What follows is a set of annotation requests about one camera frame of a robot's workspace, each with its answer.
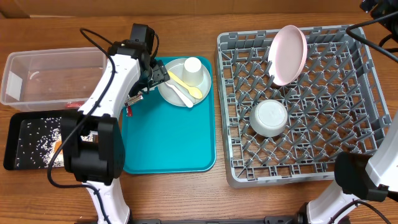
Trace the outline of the white plastic cup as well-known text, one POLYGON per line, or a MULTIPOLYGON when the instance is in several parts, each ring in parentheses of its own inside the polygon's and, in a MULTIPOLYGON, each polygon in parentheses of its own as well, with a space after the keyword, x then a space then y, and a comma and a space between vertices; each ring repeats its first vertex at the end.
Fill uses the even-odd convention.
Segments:
POLYGON ((184 61, 182 80, 188 86, 198 86, 203 81, 203 65, 196 57, 189 57, 184 61))

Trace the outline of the silver foil wrapper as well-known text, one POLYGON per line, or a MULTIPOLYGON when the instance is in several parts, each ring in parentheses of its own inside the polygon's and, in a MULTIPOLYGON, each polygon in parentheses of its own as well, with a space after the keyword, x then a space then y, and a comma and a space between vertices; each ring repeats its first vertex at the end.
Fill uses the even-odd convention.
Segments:
POLYGON ((132 109, 131 109, 131 106, 132 106, 133 104, 137 103, 138 101, 141 101, 142 99, 143 99, 143 95, 142 95, 142 93, 139 93, 139 94, 137 94, 136 96, 129 97, 129 98, 125 101, 124 105, 125 105, 125 108, 126 108, 126 115, 127 115, 127 117, 131 117, 131 116, 132 116, 132 109))

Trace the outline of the white large plate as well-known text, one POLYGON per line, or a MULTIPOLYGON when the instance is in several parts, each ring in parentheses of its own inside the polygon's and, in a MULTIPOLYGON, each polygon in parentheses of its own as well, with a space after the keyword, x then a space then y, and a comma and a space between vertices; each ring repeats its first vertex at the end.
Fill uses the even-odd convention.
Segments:
POLYGON ((307 40, 298 27, 287 25, 278 31, 268 55, 269 75, 274 76, 275 85, 292 83, 301 74, 307 51, 307 40))

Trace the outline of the orange food cube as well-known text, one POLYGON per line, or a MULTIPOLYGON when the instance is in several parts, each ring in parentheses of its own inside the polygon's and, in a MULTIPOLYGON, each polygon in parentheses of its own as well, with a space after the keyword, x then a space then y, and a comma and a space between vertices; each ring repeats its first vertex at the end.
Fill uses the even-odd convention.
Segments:
POLYGON ((62 141, 61 141, 61 140, 57 141, 57 142, 55 143, 55 145, 54 145, 53 151, 56 152, 56 151, 58 150, 58 148, 61 146, 61 144, 62 144, 62 141))

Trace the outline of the grey bowl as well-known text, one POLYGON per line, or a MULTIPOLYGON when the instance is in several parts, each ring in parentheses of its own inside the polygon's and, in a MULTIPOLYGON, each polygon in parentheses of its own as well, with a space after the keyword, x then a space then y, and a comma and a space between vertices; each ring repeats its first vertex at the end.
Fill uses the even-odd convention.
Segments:
POLYGON ((282 133, 287 119, 285 106, 276 100, 264 100, 258 103, 249 115, 252 129, 265 137, 274 137, 282 133))

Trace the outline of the red sauce packet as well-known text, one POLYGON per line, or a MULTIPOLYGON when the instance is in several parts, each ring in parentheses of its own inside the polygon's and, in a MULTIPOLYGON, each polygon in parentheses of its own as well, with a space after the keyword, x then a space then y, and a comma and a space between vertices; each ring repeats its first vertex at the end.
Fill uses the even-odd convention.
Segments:
POLYGON ((84 101, 73 101, 73 102, 68 102, 65 107, 66 108, 72 108, 72 109, 78 109, 80 108, 85 102, 84 101))

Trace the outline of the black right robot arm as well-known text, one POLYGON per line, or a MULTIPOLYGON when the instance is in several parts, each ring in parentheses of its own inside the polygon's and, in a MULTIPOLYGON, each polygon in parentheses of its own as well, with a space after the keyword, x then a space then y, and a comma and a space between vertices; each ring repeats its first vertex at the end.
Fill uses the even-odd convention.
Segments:
MULTIPOLYGON (((361 9, 370 13, 372 20, 346 28, 353 39, 397 61, 397 49, 385 49, 389 39, 397 39, 397 1, 363 1, 361 9), (390 34, 375 44, 357 34, 354 29, 380 23, 390 34)), ((350 211, 364 205, 378 214, 385 223, 389 220, 371 201, 397 200, 397 120, 393 119, 387 135, 373 156, 342 152, 335 162, 334 181, 322 194, 303 204, 289 223, 349 223, 350 211)))

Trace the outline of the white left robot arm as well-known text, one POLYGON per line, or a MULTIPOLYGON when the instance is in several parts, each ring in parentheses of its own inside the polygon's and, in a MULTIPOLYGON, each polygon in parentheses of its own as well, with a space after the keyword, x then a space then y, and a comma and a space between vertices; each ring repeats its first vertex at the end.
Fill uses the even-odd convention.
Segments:
POLYGON ((132 223, 120 183, 126 150, 119 128, 121 110, 155 86, 170 79, 163 61, 156 60, 159 36, 144 24, 133 24, 128 39, 102 52, 107 67, 89 99, 61 119, 64 168, 86 189, 98 223, 132 223))

